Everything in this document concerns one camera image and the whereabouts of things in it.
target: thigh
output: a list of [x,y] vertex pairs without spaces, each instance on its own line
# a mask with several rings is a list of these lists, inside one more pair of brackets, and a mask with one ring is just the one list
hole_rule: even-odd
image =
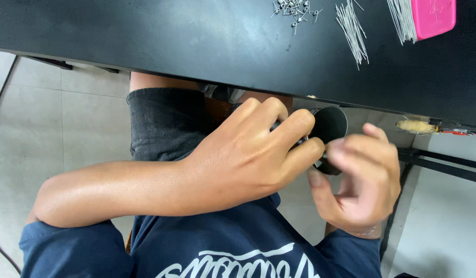
[[132,160],[175,161],[188,156],[209,134],[204,94],[195,90],[196,83],[193,87],[176,79],[143,78],[142,85],[134,85],[137,78],[132,74],[130,88],[134,90],[127,97]]

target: navy blue t-shirt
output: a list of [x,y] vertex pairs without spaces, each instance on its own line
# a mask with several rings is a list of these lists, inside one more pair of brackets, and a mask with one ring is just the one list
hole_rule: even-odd
[[23,277],[381,277],[380,240],[336,230],[315,247],[279,213],[278,195],[186,217],[137,216],[131,254],[111,221],[25,226]]

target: black table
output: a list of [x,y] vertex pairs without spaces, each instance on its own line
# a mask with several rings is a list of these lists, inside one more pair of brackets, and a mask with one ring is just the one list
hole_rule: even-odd
[[334,4],[319,19],[272,0],[0,0],[0,50],[476,125],[476,0],[456,27],[401,46],[384,0],[358,0],[370,64],[358,71]]

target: shirt sleeve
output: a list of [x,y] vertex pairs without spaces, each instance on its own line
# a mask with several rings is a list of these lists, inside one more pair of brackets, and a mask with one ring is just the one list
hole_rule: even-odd
[[354,237],[337,229],[315,246],[342,277],[380,277],[380,239]]
[[111,220],[80,228],[24,227],[22,277],[130,277],[133,259]]

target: bundle of wire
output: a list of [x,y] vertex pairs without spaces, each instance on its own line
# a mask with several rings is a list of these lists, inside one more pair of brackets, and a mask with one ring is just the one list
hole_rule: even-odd
[[411,0],[387,0],[395,30],[398,33],[401,45],[405,41],[417,41],[415,22],[411,10]]
[[365,44],[362,38],[362,33],[365,39],[366,35],[362,27],[360,26],[360,22],[358,22],[357,16],[355,15],[352,0],[346,0],[346,7],[344,7],[342,4],[341,7],[338,7],[336,5],[336,12],[336,20],[343,29],[344,35],[346,35],[348,44],[350,45],[351,51],[353,52],[353,56],[355,57],[355,60],[357,62],[358,70],[360,70],[358,65],[362,64],[363,59],[365,59],[367,63],[369,63],[368,56],[366,54]]

